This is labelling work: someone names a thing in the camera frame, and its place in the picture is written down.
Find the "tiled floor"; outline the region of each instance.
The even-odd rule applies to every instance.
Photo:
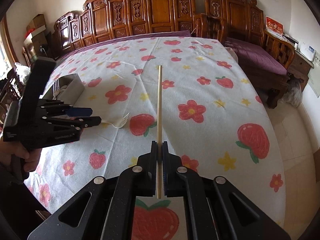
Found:
[[[297,240],[320,206],[313,150],[297,108],[279,103],[266,109],[278,139],[286,182],[286,212],[281,225]]]

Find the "silver fork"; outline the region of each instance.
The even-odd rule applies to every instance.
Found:
[[[102,119],[101,122],[103,122],[103,123],[109,123],[109,124],[111,124],[114,128],[119,129],[119,128],[124,127],[124,125],[126,124],[128,118],[129,118],[129,114],[130,114],[130,112],[127,113],[124,117],[119,118],[119,119],[114,120],[114,121],[107,121],[107,120],[103,120],[103,119]]]
[[[59,85],[59,79],[55,79],[53,81],[53,100],[57,99],[57,96],[60,93],[60,85]]]

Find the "tablecloth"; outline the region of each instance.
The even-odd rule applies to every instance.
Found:
[[[78,73],[85,90],[75,106],[91,107],[102,119],[128,112],[130,118],[121,129],[101,124],[85,129],[80,141],[43,149],[38,168],[25,181],[29,190],[53,213],[95,176],[118,176],[150,152],[156,140],[158,65],[169,152],[202,177],[226,177],[283,224],[284,170],[265,108],[226,49],[203,38],[115,42],[67,58],[48,86]],[[187,239],[183,201],[139,198],[132,239],[163,237]]]

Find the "screw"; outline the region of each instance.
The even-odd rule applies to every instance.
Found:
[[[226,179],[224,177],[216,177],[216,183],[225,184]]]
[[[187,170],[186,167],[180,166],[180,167],[177,168],[177,171],[179,173],[186,173],[188,170]]]
[[[104,178],[103,178],[103,177],[95,177],[94,180],[93,180],[93,182],[94,182],[95,184],[101,184],[101,183],[104,182]]]
[[[141,166],[134,166],[134,167],[132,168],[132,171],[133,171],[133,172],[141,172],[141,171],[142,171],[142,167],[141,167]]]

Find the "wooden chopstick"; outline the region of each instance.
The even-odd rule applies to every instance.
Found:
[[[158,79],[158,106],[157,106],[157,174],[156,174],[156,189],[157,198],[162,198],[163,190],[163,171],[162,171],[162,66],[159,66]]]

